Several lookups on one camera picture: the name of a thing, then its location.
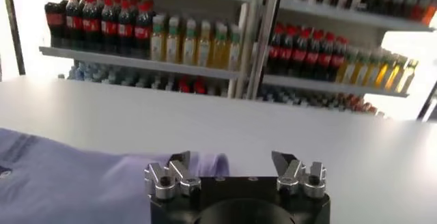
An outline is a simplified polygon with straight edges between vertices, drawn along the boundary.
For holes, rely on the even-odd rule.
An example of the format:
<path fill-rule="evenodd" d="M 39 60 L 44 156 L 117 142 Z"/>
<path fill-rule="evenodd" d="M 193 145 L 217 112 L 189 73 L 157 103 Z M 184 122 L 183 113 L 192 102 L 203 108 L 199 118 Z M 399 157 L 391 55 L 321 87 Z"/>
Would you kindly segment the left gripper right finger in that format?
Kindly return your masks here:
<path fill-rule="evenodd" d="M 302 193 L 311 199 L 321 199 L 326 194 L 326 168 L 321 162 L 308 167 L 293 154 L 271 151 L 277 170 L 277 191 L 286 195 Z"/>

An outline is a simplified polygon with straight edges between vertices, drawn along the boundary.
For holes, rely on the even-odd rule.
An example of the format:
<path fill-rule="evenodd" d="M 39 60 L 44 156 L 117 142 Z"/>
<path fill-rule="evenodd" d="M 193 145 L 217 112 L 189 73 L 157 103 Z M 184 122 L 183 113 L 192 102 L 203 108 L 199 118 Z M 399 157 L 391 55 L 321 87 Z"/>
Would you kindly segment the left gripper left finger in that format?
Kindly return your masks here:
<path fill-rule="evenodd" d="M 193 196 L 201 190 L 201 180 L 189 170 L 189 151 L 172 154 L 167 163 L 149 163 L 144 169 L 146 190 L 157 200 L 172 200 L 178 195 Z"/>

